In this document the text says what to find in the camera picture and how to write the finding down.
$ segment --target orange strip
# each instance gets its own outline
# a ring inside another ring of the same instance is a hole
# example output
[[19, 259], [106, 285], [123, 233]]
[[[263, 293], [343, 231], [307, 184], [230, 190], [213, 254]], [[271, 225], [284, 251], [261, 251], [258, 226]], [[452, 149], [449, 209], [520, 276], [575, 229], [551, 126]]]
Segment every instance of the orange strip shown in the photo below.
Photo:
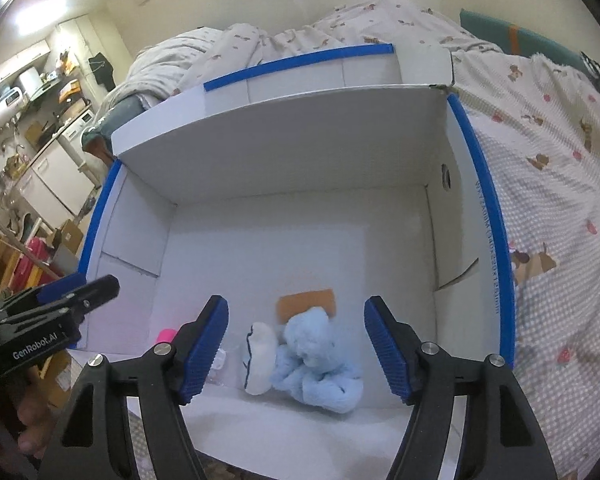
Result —
[[511, 53], [515, 56], [520, 55], [520, 44], [518, 43], [518, 30], [520, 27], [517, 25], [509, 25], [509, 43], [511, 44]]

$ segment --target white blanket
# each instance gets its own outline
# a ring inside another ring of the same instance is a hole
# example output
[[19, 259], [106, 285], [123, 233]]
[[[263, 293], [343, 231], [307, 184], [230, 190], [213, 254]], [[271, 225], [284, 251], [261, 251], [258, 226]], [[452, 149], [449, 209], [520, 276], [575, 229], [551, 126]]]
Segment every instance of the white blanket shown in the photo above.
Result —
[[220, 30], [202, 27], [142, 49], [125, 80], [104, 98], [96, 121], [133, 94], [138, 95], [145, 109], [164, 101], [193, 62], [209, 50], [220, 35]]
[[454, 51], [457, 88], [494, 180], [516, 277], [516, 368], [558, 476], [600, 456], [600, 95], [542, 56], [506, 56], [410, 0], [365, 0], [299, 30], [224, 31], [183, 90], [262, 62], [407, 36]]

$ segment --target oval hole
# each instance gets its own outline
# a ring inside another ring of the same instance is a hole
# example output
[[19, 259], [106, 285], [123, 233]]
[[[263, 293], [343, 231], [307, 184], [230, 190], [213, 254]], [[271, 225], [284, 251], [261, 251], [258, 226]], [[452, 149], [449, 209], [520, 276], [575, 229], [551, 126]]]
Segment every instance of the oval hole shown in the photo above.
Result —
[[449, 175], [449, 168], [446, 164], [442, 165], [442, 187], [449, 191], [451, 189], [451, 175]]

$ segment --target orange sponge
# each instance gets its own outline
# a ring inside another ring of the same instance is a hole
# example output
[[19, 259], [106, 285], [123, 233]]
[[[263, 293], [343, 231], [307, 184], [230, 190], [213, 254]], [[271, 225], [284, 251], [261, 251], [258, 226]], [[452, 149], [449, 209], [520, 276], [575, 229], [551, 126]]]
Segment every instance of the orange sponge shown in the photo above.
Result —
[[309, 292], [300, 292], [282, 296], [276, 303], [276, 312], [280, 323], [286, 324], [296, 314], [302, 314], [312, 306], [321, 306], [327, 313], [327, 316], [336, 315], [336, 297], [333, 290], [311, 290]]

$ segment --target human hand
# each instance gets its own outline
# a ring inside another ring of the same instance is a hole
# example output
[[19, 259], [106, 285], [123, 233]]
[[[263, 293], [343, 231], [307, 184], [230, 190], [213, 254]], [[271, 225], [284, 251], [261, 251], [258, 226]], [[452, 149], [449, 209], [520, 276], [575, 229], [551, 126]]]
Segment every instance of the human hand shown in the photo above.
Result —
[[[18, 437], [18, 450], [20, 453], [42, 458], [56, 420], [38, 388], [38, 374], [32, 368], [28, 370], [27, 376], [30, 384], [26, 386], [22, 400], [16, 406], [18, 419], [26, 427]], [[6, 472], [16, 472], [13, 453], [13, 450], [5, 449], [0, 444], [0, 466]]]

